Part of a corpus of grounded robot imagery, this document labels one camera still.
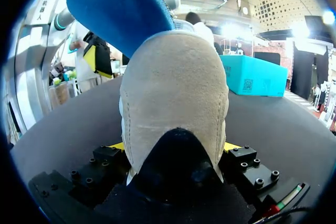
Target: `person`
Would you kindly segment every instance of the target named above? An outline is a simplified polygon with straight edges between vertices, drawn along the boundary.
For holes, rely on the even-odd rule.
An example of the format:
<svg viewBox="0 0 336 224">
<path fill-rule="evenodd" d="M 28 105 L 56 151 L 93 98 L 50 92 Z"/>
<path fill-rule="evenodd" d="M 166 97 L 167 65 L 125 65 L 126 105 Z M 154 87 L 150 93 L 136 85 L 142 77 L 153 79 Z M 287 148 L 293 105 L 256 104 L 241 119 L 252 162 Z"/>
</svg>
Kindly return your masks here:
<svg viewBox="0 0 336 224">
<path fill-rule="evenodd" d="M 69 49 L 77 49 L 75 59 L 77 81 L 81 92 L 85 92 L 99 84 L 109 81 L 110 78 L 94 73 L 89 64 L 84 60 L 84 49 L 88 46 L 88 43 L 83 41 L 83 39 L 89 32 L 89 29 L 79 22 L 76 22 L 74 25 L 76 26 L 75 34 L 71 39 Z M 118 60 L 120 64 L 122 64 L 122 53 L 111 44 L 106 43 L 106 45 L 110 48 L 110 59 Z"/>
<path fill-rule="evenodd" d="M 196 13 L 189 12 L 185 17 L 185 21 L 191 23 L 194 26 L 195 32 L 214 46 L 214 34 L 211 29 L 201 21 L 201 18 Z"/>
<path fill-rule="evenodd" d="M 223 50 L 217 42 L 214 43 L 214 46 L 215 46 L 215 49 L 216 49 L 218 55 L 223 55 Z"/>
<path fill-rule="evenodd" d="M 75 33 L 71 38 L 69 49 L 71 51 L 76 50 L 74 53 L 76 54 L 75 65 L 78 86 L 81 92 L 85 92 L 98 84 L 97 78 L 99 77 L 99 75 L 92 71 L 89 64 L 83 58 L 84 49 L 88 45 L 88 43 L 84 42 L 83 39 L 86 34 L 88 34 L 89 29 L 87 29 L 79 22 L 75 22 L 74 25 Z"/>
</svg>

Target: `teal box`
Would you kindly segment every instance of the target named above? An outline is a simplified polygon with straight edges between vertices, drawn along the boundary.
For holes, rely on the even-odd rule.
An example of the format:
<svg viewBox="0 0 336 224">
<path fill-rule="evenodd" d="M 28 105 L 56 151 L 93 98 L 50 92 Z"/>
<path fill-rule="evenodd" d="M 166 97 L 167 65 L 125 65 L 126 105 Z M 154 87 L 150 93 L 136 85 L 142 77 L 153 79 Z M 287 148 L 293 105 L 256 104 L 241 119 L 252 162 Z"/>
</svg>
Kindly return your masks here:
<svg viewBox="0 0 336 224">
<path fill-rule="evenodd" d="M 283 97 L 287 68 L 245 55 L 220 55 L 230 90 L 241 95 Z"/>
</svg>

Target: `black hair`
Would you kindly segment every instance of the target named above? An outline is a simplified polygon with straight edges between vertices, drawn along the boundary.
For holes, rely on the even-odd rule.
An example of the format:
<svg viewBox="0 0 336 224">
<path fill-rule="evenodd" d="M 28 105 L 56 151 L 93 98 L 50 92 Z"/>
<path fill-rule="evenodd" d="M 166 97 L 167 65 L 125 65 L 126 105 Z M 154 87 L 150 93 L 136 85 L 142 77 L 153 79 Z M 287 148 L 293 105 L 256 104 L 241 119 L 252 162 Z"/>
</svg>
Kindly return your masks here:
<svg viewBox="0 0 336 224">
<path fill-rule="evenodd" d="M 217 42 L 214 43 L 214 46 L 215 46 L 215 49 L 216 49 L 218 55 L 223 55 L 223 50 Z"/>
<path fill-rule="evenodd" d="M 201 22 L 201 18 L 196 13 L 188 13 L 185 17 L 185 21 L 188 21 L 189 23 L 195 25 L 198 22 Z"/>
</svg>

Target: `ceiling light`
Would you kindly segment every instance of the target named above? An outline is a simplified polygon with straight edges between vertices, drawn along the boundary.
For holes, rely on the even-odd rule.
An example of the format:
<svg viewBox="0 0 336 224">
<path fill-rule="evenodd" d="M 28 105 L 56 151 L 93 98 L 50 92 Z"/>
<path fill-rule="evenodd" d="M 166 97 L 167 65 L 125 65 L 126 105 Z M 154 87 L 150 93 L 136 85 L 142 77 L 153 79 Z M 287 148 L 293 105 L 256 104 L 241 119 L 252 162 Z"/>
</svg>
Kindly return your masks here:
<svg viewBox="0 0 336 224">
<path fill-rule="evenodd" d="M 247 9 L 246 7 L 243 7 L 243 13 L 244 13 L 245 15 L 248 14 L 248 9 Z"/>
<path fill-rule="evenodd" d="M 322 19 L 326 25 L 332 25 L 335 22 L 335 15 L 332 11 L 328 10 L 323 13 Z"/>
<path fill-rule="evenodd" d="M 296 38 L 307 38 L 310 35 L 310 30 L 305 23 L 296 24 L 292 28 L 292 34 Z"/>
</svg>

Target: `bolt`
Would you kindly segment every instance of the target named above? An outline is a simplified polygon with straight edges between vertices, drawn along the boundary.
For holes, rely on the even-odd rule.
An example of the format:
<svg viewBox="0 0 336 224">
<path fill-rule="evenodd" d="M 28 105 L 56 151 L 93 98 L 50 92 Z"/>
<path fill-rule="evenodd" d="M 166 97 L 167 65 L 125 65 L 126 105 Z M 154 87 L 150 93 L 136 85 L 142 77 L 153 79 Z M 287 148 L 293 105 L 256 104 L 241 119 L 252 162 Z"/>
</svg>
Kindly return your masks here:
<svg viewBox="0 0 336 224">
<path fill-rule="evenodd" d="M 71 171 L 71 178 L 76 179 L 79 177 L 79 173 L 76 170 Z"/>
<path fill-rule="evenodd" d="M 58 189 L 58 185 L 52 184 L 51 185 L 51 189 L 54 190 L 54 191 L 57 190 Z"/>
<path fill-rule="evenodd" d="M 241 166 L 241 168 L 246 169 L 247 168 L 247 163 L 245 163 L 245 162 L 241 163 L 240 166 Z"/>
<path fill-rule="evenodd" d="M 94 181 L 92 178 L 86 178 L 85 182 L 89 187 L 93 186 L 94 184 Z"/>
<path fill-rule="evenodd" d="M 254 166 L 258 166 L 259 164 L 260 164 L 260 159 L 256 158 L 255 160 L 253 160 Z"/>
<path fill-rule="evenodd" d="M 278 170 L 274 170 L 272 173 L 271 173 L 271 180 L 276 180 L 278 177 L 279 177 L 280 173 Z"/>
<path fill-rule="evenodd" d="M 255 183 L 254 183 L 254 186 L 257 189 L 260 189 L 260 188 L 262 188 L 263 184 L 264 184 L 264 180 L 262 178 L 257 178 Z"/>
</svg>

